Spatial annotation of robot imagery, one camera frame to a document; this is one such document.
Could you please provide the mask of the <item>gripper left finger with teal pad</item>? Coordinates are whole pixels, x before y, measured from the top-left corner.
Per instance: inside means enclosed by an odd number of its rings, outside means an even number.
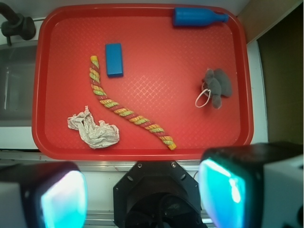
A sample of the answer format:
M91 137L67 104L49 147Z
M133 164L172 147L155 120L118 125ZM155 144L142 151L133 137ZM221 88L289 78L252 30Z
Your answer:
M73 162L0 168L2 228L82 228L87 201L85 176Z

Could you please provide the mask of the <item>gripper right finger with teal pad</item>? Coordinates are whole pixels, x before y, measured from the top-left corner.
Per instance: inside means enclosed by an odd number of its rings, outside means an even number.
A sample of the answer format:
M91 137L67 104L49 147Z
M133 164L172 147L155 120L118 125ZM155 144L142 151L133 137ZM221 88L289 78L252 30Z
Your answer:
M288 142L207 149L199 193L218 228L301 228L304 148Z

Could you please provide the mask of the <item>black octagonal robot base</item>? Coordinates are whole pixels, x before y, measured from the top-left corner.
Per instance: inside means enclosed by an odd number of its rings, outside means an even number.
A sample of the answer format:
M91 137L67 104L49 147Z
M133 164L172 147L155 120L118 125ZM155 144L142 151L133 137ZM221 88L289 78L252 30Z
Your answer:
M139 161L113 187L119 228L205 228L198 182L174 161Z

